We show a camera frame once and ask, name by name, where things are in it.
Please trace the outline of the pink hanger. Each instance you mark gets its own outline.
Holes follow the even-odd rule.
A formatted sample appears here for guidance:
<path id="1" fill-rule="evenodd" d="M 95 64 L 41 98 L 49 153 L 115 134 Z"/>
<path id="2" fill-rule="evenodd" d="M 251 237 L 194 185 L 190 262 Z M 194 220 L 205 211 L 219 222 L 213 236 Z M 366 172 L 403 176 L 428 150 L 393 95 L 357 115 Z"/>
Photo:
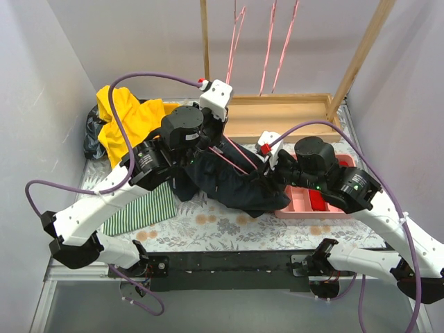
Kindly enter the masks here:
<path id="1" fill-rule="evenodd" d="M 252 173 L 262 165 L 261 159 L 256 154 L 227 137 L 223 137 L 220 143 L 212 148 L 214 153 L 222 155 L 224 160 L 229 160 L 228 164 L 240 174 Z"/>
<path id="2" fill-rule="evenodd" d="M 240 12 L 237 12 L 237 2 L 234 1 L 234 25 L 232 29 L 232 38 L 230 42 L 230 52 L 228 56 L 227 74 L 225 78 L 225 82 L 227 84 L 230 83 L 233 64 L 234 64 L 234 56 L 237 50 L 237 45 L 239 43 L 241 30 L 243 28 L 245 14 L 246 14 L 246 7 L 243 6 Z"/>
<path id="3" fill-rule="evenodd" d="M 292 35 L 292 31 L 293 31 L 294 22 L 296 20 L 299 3 L 300 3 L 299 0 L 295 0 L 295 4 L 294 4 L 294 7 L 293 7 L 293 12 L 292 12 L 292 16 L 291 16 L 291 21 L 289 23 L 289 27 L 288 27 L 288 30 L 287 30 L 286 38 L 285 38 L 285 41 L 284 41 L 284 44 L 283 44 L 283 47 L 282 47 L 282 51 L 281 51 L 281 54 L 280 54 L 280 60 L 279 60 L 279 63 L 278 63 L 278 66 L 277 66 L 277 70 L 276 70 L 276 73 L 275 73 L 275 78 L 274 78 L 274 81 L 273 81 L 273 86 L 272 86 L 272 90 L 271 90 L 272 94 L 275 92 L 275 88 L 276 88 L 277 83 L 278 83 L 278 78 L 280 76 L 282 65 L 284 63 L 285 55 L 286 55 L 287 48 L 288 48 L 288 45 L 289 45 L 289 42 L 290 42 L 290 39 L 291 39 L 291 35 Z"/>
<path id="4" fill-rule="evenodd" d="M 275 12 L 276 12 L 276 7 L 277 7 L 277 2 L 278 1 L 273 1 L 273 4 L 271 6 L 268 38 L 267 38 L 267 44 L 266 44 L 266 55 L 264 58 L 264 66 L 263 66 L 262 78 L 261 78 L 261 83 L 260 83 L 260 88 L 259 88 L 259 96 L 261 96 L 264 91 L 264 84 L 265 84 L 265 80 L 266 80 L 266 71 L 267 71 L 268 60 L 269 60 L 270 51 L 271 51 L 271 42 L 273 39 L 273 29 L 274 29 L 274 23 L 275 23 Z"/>

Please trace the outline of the dark navy shorts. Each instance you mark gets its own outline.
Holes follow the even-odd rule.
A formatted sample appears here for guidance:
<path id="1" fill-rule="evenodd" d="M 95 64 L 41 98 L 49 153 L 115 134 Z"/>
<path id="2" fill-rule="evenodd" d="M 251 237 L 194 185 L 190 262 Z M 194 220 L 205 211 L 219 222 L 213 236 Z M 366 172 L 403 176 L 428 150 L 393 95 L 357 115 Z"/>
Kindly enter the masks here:
<path id="1" fill-rule="evenodd" d="M 223 156 L 211 150 L 205 151 L 189 166 L 180 169 L 169 180 L 173 193 L 182 202 L 191 200 L 202 191 L 208 198 L 228 208 L 241 210 L 253 218 L 267 212 L 285 208 L 290 199 L 284 187 L 269 187 L 260 179 L 259 170 L 264 163 L 249 174 L 240 174 Z"/>

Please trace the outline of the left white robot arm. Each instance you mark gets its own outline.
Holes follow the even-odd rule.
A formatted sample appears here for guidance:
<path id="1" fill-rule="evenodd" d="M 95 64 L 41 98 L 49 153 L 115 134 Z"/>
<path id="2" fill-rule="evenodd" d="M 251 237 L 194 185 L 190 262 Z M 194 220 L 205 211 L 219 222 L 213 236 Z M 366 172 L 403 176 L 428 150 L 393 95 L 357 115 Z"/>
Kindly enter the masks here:
<path id="1" fill-rule="evenodd" d="M 221 141 L 226 121 L 197 105 L 177 107 L 161 120 L 144 141 L 127 153 L 96 189 L 103 191 L 129 175 L 122 187 L 109 194 L 87 196 L 59 212 L 45 212 L 41 222 L 53 237 L 52 257 L 70 269 L 93 262 L 114 264 L 132 277 L 143 276 L 148 255 L 139 241 L 121 241 L 99 231 L 112 215 L 147 195 L 193 164 L 198 156 Z"/>

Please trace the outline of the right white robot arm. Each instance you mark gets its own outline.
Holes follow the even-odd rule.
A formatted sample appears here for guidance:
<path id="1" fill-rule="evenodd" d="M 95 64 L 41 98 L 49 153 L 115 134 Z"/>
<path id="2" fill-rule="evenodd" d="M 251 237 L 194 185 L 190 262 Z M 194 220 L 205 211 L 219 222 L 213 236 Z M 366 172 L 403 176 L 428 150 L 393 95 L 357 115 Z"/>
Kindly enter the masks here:
<path id="1" fill-rule="evenodd" d="M 333 146 L 320 137 L 301 139 L 294 146 L 295 155 L 281 144 L 265 144 L 261 150 L 271 164 L 267 178 L 318 192 L 326 203 L 366 224 L 392 247 L 391 252 L 378 252 L 324 239 L 299 268 L 312 275 L 369 275 L 427 305 L 443 299 L 443 244 L 408 216 L 399 217 L 376 179 L 363 169 L 340 164 Z"/>

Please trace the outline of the wooden hanger rack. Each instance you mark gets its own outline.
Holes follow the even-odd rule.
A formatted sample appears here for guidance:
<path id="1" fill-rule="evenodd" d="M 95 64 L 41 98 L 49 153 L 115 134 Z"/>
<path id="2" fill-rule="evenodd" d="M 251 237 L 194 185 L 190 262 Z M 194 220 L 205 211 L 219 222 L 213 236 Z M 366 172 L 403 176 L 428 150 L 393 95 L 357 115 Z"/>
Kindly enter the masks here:
<path id="1" fill-rule="evenodd" d="M 203 44 L 204 74 L 210 79 L 210 53 L 207 20 L 207 1 L 199 1 L 200 23 Z M 265 94 L 238 95 L 232 98 L 230 110 L 232 120 L 228 123 L 225 133 L 240 139 L 244 143 L 253 143 L 259 138 L 262 128 L 283 132 L 284 125 L 290 121 L 297 124 L 304 121 L 326 121 L 326 125 L 340 125 L 338 109 L 354 83 L 359 70 L 367 58 L 383 25 L 388 19 L 396 1 L 379 1 L 379 4 L 366 28 L 355 54 L 346 69 L 341 82 L 334 94 Z M 300 135 L 290 135 L 295 142 L 303 135 L 321 135 L 330 142 L 339 141 L 333 130 L 316 125 Z"/>

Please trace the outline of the red folded cloth middle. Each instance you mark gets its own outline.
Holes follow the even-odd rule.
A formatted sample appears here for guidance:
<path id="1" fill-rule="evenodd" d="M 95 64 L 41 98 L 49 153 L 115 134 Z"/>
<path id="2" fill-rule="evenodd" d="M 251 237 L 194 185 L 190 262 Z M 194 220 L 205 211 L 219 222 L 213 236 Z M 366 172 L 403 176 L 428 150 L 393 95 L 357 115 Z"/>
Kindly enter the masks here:
<path id="1" fill-rule="evenodd" d="M 310 189 L 308 194 L 311 209 L 314 212 L 327 212 L 329 210 L 327 203 L 324 201 L 319 191 Z"/>

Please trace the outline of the pink divided tray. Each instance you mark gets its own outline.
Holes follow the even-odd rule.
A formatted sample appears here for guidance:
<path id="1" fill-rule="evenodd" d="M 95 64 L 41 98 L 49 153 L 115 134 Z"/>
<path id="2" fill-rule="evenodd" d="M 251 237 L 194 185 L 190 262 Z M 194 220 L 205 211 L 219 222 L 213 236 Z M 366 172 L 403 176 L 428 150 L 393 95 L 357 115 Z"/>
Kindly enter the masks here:
<path id="1" fill-rule="evenodd" d="M 274 213 L 279 219 L 346 219 L 349 216 L 337 207 L 327 203 L 319 191 L 294 187 L 290 183 L 284 193 L 290 203 Z"/>

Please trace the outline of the yellow shirt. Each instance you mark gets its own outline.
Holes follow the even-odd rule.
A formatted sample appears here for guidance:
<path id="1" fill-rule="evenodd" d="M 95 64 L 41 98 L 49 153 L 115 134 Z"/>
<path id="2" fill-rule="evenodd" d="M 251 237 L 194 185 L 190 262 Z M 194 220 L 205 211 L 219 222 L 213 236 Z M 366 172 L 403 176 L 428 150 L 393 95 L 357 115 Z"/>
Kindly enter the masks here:
<path id="1" fill-rule="evenodd" d="M 109 88 L 106 85 L 96 94 L 99 117 L 106 122 L 100 131 L 99 141 L 106 150 L 110 165 L 115 167 L 128 148 L 110 108 Z M 179 106 L 178 103 L 165 103 L 162 99 L 141 102 L 126 87 L 113 90 L 113 102 L 131 146 L 144 141 L 151 131 L 160 127 L 162 118 Z"/>

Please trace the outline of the green white striped cloth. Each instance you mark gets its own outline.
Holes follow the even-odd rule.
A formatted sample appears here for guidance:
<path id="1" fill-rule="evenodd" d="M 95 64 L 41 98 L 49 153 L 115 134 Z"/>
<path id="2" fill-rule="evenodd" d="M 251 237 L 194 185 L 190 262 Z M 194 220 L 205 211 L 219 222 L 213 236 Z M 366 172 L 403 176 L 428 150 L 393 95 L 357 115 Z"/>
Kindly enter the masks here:
<path id="1" fill-rule="evenodd" d="M 173 191 L 165 182 L 146 195 L 130 202 L 112 215 L 100 231 L 107 236 L 117 236 L 171 219 L 177 215 Z"/>

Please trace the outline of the dark patterned garment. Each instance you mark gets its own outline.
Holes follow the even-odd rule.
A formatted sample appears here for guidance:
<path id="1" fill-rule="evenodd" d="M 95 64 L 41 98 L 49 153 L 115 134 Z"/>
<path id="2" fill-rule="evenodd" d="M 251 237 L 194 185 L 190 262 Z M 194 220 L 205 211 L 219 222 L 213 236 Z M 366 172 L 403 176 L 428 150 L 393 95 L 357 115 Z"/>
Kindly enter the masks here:
<path id="1" fill-rule="evenodd" d="M 98 160 L 106 154 L 104 146 L 99 141 L 100 131 L 105 124 L 106 122 L 99 117 L 98 105 L 95 105 L 88 112 L 85 123 L 83 152 L 86 159 Z"/>

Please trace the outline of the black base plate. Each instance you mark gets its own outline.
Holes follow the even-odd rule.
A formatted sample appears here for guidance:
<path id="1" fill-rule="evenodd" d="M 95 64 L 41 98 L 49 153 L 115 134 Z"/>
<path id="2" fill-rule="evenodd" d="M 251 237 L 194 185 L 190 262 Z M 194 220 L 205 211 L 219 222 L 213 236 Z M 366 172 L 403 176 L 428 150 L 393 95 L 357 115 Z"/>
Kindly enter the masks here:
<path id="1" fill-rule="evenodd" d="M 151 291 L 308 291 L 309 278 L 326 279 L 333 268 L 316 263 L 313 250 L 249 250 L 150 253 L 135 279 L 150 278 Z"/>

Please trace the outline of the aluminium frame rail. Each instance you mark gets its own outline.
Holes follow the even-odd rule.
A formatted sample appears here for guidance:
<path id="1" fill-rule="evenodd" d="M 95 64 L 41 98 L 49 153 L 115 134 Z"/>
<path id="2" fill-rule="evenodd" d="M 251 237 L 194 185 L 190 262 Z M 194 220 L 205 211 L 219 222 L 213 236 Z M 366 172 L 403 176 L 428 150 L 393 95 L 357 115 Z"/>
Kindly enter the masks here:
<path id="1" fill-rule="evenodd" d="M 281 290 L 169 291 L 152 316 L 125 301 L 133 288 L 98 268 L 55 267 L 44 283 L 32 332 L 403 332 L 414 307 L 395 287 L 342 281 L 346 295 L 323 301 Z"/>

